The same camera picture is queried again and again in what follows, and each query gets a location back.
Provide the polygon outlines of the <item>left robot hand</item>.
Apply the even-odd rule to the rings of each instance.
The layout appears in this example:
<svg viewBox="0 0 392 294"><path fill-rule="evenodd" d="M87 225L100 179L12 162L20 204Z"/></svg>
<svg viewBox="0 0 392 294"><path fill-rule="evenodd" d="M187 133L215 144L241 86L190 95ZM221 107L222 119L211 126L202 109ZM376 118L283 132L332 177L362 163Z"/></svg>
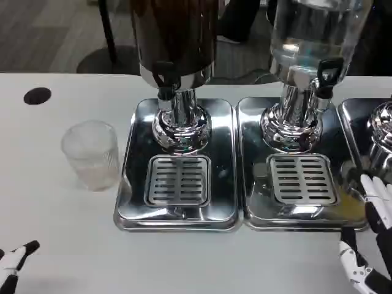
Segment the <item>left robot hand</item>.
<svg viewBox="0 0 392 294"><path fill-rule="evenodd" d="M1 294L14 294L18 284L18 273L28 256L40 247L33 240L9 252L1 250Z"/></svg>

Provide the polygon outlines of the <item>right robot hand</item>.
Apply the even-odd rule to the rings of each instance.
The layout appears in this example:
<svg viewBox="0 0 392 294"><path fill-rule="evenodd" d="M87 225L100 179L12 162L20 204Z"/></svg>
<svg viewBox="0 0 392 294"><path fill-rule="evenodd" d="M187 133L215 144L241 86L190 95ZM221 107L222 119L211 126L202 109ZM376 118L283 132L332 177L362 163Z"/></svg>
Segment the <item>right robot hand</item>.
<svg viewBox="0 0 392 294"><path fill-rule="evenodd" d="M376 176L360 176L365 191L365 214L383 258L391 274L391 184ZM341 229L339 259L347 279L359 293L391 293L391 277L373 267L358 251L356 233L352 227Z"/></svg>

